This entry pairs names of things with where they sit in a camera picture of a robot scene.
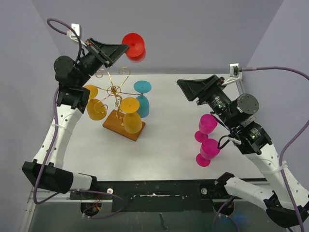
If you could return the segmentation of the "red wine glass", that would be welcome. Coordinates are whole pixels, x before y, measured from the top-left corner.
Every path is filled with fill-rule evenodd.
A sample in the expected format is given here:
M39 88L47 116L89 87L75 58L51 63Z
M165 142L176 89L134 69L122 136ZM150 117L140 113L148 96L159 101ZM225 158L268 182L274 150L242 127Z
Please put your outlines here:
M122 44L128 45L125 52L127 58L132 62L142 62L146 57L144 39L137 33L129 33L122 39Z

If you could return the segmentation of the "pink wine glass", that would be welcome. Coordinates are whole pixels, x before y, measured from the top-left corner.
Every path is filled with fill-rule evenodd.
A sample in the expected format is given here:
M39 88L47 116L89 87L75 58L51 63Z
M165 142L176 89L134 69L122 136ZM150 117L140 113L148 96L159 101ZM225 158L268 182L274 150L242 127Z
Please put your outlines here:
M218 142L214 139L209 138L203 141L200 147L200 153L196 156L197 164L201 167L209 166L211 160L220 153L220 149L217 146Z
M217 127L218 122L211 114L205 114L200 118L198 131L195 133L195 139L202 143L208 139L209 134Z

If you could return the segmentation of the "blue wine glass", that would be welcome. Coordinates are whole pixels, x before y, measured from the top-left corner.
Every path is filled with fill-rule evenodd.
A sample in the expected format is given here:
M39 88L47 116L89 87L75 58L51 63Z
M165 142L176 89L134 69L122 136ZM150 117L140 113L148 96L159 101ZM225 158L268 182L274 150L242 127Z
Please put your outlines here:
M137 81L133 87L138 93L140 93L140 95L136 97L136 99L140 103L137 113L140 115L141 118L145 118L150 113L150 103L144 94L150 92L152 86L149 82L140 80Z

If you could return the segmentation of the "pink wine glass front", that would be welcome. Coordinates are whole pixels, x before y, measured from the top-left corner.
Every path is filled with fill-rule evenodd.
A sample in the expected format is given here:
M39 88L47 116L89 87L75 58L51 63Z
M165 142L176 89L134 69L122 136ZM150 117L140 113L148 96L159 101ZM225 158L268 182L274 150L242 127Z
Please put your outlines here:
M220 149L217 146L218 142L214 139L209 138L203 141L200 147L200 153L196 156L197 164L201 167L209 166L211 160L220 153Z

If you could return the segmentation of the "yellow wine glass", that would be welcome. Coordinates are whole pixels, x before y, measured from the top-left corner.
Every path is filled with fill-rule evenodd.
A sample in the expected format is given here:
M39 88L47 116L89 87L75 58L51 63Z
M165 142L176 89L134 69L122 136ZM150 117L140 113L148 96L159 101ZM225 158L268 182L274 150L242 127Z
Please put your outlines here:
M96 98L98 88L94 85L85 85L84 88L90 91L86 107L88 116L95 121L104 119L107 115L107 110L103 102Z

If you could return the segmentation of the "orange wine glass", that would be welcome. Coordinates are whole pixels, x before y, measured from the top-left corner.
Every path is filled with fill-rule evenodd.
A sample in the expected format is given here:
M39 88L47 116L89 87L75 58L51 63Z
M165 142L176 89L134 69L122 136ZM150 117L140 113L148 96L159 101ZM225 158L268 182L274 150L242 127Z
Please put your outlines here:
M125 113L123 118L124 128L128 133L138 133L142 128L141 117L137 113L139 106L139 101L133 97L127 97L121 101L120 109Z

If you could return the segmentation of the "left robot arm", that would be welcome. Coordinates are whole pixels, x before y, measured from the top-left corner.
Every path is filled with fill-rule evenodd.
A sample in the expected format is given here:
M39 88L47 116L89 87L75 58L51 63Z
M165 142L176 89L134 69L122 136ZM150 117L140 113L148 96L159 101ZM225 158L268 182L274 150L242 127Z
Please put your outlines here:
M58 90L53 100L54 118L45 140L33 161L26 161L22 171L30 183L56 193L81 190L89 199L96 197L95 177L64 170L65 152L73 130L88 104L90 91L87 81L102 67L111 67L128 49L127 44L100 43L92 38L85 41L87 54L78 62L60 56L54 62Z

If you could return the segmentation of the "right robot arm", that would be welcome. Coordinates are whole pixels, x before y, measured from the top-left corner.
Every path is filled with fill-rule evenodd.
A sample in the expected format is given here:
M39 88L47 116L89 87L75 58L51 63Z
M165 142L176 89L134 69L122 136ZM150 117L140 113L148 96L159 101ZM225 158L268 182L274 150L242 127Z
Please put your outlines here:
M198 80L179 79L177 85L190 102L196 100L197 105L207 104L212 109L229 130L229 140L272 187L260 188L226 172L215 181L216 194L253 203L282 228L303 227L309 217L309 191L290 172L266 130L256 123L257 99L241 94L230 100L224 93L225 79L216 75Z

